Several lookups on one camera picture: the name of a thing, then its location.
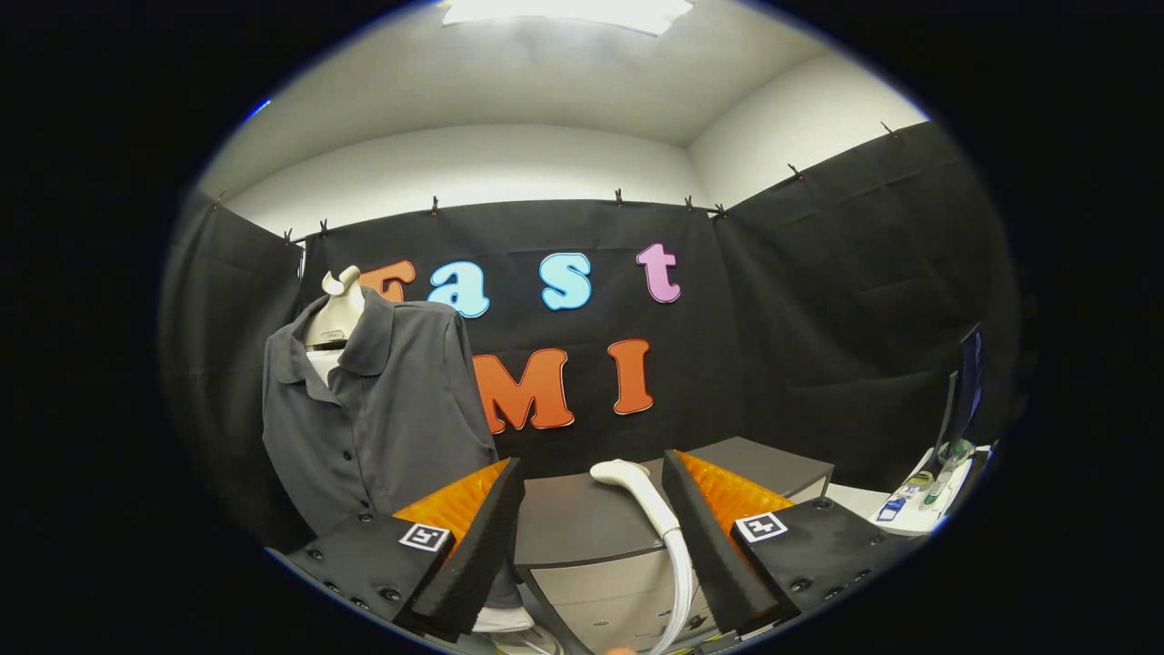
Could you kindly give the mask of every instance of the black fabric backdrop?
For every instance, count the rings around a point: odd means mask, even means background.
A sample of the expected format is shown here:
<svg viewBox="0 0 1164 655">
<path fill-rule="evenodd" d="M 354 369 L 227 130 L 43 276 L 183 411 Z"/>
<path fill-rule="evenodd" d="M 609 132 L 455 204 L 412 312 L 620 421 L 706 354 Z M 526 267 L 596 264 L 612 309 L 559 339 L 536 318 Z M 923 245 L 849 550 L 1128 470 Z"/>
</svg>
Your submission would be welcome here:
<svg viewBox="0 0 1164 655">
<path fill-rule="evenodd" d="M 301 249 L 192 198 L 171 234 L 162 382 L 178 435 L 223 511 L 279 550 L 312 539 L 263 448 L 263 344 L 291 320 Z"/>
<path fill-rule="evenodd" d="M 655 301 L 636 255 L 655 242 L 676 257 L 673 302 Z M 589 301 L 549 309 L 539 264 L 553 252 L 582 252 L 591 264 Z M 370 271 L 400 259 L 416 266 L 405 300 L 433 290 L 432 272 L 470 261 L 485 276 L 488 311 L 467 318 L 473 353 L 494 355 L 519 382 L 531 354 L 561 349 L 573 425 L 494 436 L 502 457 L 523 458 L 527 477 L 581 474 L 604 460 L 654 460 L 739 434 L 743 404 L 734 314 L 707 213 L 683 206 L 601 200 L 514 201 L 416 212 L 343 226 L 307 241 L 297 311 L 324 293 L 320 282 L 355 264 Z M 654 405 L 620 417 L 615 361 L 606 349 L 646 340 L 647 393 Z"/>
<path fill-rule="evenodd" d="M 980 321 L 984 396 L 968 437 L 1008 420 L 1018 301 L 1006 236 L 971 166 L 922 123 L 802 171 L 711 220 L 683 206 L 599 200 L 496 202 L 363 221 L 300 250 L 197 198 L 175 233 L 162 362 L 177 427 L 230 515 L 281 550 L 311 537 L 262 446 L 265 339 L 322 293 L 326 271 L 416 266 L 406 300 L 430 276 L 471 261 L 488 311 L 467 319 L 475 355 L 520 380 L 531 354 L 561 349 L 573 425 L 530 422 L 495 435 L 528 476 L 652 460 L 732 435 L 833 463 L 833 482 L 890 491 L 941 425 L 958 340 Z M 636 255 L 661 242 L 682 287 L 655 301 Z M 591 263 L 589 301 L 552 311 L 539 264 L 553 252 Z M 618 415 L 606 349 L 646 340 L 654 405 Z"/>
<path fill-rule="evenodd" d="M 745 436 L 892 491 L 934 446 L 958 342 L 982 326 L 967 439 L 1006 425 L 1018 293 L 1002 223 L 930 122 L 863 143 L 731 207 L 716 235 L 745 363 Z"/>
</svg>

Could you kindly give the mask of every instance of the orange letter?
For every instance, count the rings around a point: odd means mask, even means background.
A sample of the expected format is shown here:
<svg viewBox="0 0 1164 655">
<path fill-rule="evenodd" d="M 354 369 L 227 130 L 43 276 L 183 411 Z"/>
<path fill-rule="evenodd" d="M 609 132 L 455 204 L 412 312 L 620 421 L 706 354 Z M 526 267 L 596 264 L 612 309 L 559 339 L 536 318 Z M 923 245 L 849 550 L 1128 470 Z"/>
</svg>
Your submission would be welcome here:
<svg viewBox="0 0 1164 655">
<path fill-rule="evenodd" d="M 473 368 L 477 372 L 477 387 L 481 389 L 481 405 L 485 406 L 489 432 L 496 435 L 505 429 L 505 423 L 497 419 L 498 410 L 510 426 L 520 430 L 534 403 L 533 421 L 530 422 L 534 428 L 545 430 L 573 423 L 574 415 L 566 410 L 566 392 L 562 390 L 566 359 L 566 351 L 540 350 L 525 363 L 521 383 L 514 384 L 502 361 L 491 355 L 475 356 Z"/>
<path fill-rule="evenodd" d="M 404 259 L 391 265 L 385 265 L 384 268 L 361 272 L 360 285 L 374 289 L 377 293 L 384 296 L 384 298 L 389 301 L 403 302 L 404 286 L 400 285 L 397 279 L 403 279 L 405 284 L 409 284 L 416 278 L 417 269 L 413 268 L 411 261 Z M 384 282 L 388 282 L 386 291 L 384 290 Z"/>
<path fill-rule="evenodd" d="M 611 344 L 606 353 L 618 366 L 618 403 L 615 414 L 634 414 L 650 410 L 654 399 L 647 393 L 647 373 L 644 359 L 651 344 L 646 340 L 630 340 Z"/>
</svg>

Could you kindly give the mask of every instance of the pink letter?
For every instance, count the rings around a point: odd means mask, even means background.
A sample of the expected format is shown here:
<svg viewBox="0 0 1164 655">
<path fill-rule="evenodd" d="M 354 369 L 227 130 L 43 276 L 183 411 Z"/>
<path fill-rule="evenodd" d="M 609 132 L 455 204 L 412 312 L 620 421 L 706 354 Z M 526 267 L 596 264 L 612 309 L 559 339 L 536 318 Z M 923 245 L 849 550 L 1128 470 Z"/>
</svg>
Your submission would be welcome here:
<svg viewBox="0 0 1164 655">
<path fill-rule="evenodd" d="M 654 243 L 634 257 L 639 265 L 647 266 L 647 290 L 655 301 L 673 302 L 679 298 L 679 284 L 667 279 L 667 266 L 675 265 L 675 255 L 662 251 L 662 243 Z"/>
</svg>

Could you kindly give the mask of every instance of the ceiling light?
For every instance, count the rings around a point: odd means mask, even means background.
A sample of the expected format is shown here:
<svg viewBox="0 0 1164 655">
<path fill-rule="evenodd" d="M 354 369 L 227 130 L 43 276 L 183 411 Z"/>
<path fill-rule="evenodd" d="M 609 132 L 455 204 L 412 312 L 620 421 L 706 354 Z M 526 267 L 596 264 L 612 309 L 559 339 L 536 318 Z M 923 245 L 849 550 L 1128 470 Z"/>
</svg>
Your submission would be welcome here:
<svg viewBox="0 0 1164 655">
<path fill-rule="evenodd" d="M 448 0 L 443 24 L 516 16 L 569 19 L 655 36 L 691 8 L 687 0 Z"/>
</svg>

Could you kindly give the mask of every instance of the ceiling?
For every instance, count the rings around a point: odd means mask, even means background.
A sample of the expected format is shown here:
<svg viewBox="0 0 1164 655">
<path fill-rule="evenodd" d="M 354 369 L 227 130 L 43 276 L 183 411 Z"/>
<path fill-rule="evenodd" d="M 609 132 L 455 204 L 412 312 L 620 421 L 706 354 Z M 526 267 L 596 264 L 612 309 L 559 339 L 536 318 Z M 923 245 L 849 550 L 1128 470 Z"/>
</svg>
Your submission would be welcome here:
<svg viewBox="0 0 1164 655">
<path fill-rule="evenodd" d="M 752 91 L 828 51 L 733 0 L 696 0 L 659 37 L 576 21 L 441 27 L 423 2 L 303 72 L 223 144 L 199 184 L 227 197 L 370 138 L 440 127 L 601 129 L 687 147 Z"/>
</svg>

